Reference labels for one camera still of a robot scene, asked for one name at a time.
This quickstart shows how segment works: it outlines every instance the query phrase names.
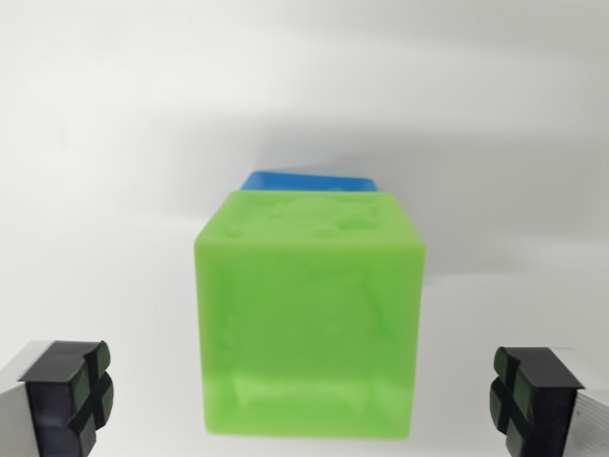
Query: blue object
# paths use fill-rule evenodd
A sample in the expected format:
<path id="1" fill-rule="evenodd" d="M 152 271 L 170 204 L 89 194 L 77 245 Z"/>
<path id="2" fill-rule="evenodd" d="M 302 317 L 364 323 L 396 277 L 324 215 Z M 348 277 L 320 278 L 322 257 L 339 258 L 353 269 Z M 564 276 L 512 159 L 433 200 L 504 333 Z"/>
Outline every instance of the blue object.
<path id="1" fill-rule="evenodd" d="M 241 190 L 326 190 L 346 192 L 375 192 L 379 189 L 371 179 L 313 174 L 254 171 Z"/>

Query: rubber gripper pad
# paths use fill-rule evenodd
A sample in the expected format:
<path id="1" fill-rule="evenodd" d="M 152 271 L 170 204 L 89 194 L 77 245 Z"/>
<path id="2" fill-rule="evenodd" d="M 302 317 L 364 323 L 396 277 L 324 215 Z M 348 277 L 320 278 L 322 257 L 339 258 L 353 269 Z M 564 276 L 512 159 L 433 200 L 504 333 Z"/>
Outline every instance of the rubber gripper pad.
<path id="1" fill-rule="evenodd" d="M 577 390 L 583 388 L 549 348 L 499 348 L 491 416 L 514 457 L 560 457 Z"/>
<path id="2" fill-rule="evenodd" d="M 101 343 L 54 342 L 23 376 L 41 457 L 86 457 L 106 424 L 113 385 Z"/>

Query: cube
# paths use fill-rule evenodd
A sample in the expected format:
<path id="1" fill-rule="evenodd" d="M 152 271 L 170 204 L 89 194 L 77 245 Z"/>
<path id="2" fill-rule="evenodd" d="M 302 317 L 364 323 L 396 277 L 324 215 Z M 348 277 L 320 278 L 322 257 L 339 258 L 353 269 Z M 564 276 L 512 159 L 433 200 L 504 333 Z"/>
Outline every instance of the cube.
<path id="1" fill-rule="evenodd" d="M 367 178 L 254 171 L 247 177 L 241 190 L 329 190 L 372 192 L 378 189 L 375 182 Z"/>
<path id="2" fill-rule="evenodd" d="M 195 243 L 207 429 L 407 436 L 424 254 L 388 193 L 232 192 Z"/>

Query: white background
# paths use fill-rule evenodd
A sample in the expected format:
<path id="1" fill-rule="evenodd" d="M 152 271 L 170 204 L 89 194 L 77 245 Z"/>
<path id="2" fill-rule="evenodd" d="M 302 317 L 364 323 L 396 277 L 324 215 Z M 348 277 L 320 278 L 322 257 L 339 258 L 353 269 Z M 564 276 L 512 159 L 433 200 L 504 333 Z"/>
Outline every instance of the white background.
<path id="1" fill-rule="evenodd" d="M 496 347 L 609 350 L 608 21 L 600 0 L 0 0 L 0 364 L 108 341 L 96 457 L 507 455 Z M 372 177 L 427 241 L 408 441 L 206 434 L 192 243 L 253 169 Z"/>

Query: green cube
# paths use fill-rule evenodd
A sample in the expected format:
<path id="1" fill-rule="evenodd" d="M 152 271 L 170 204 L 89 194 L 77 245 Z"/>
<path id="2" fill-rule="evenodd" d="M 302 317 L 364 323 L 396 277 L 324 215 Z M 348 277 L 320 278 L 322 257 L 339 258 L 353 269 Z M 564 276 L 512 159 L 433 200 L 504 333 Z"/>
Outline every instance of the green cube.
<path id="1" fill-rule="evenodd" d="M 388 193 L 232 192 L 195 243 L 207 429 L 407 436 L 424 254 Z"/>

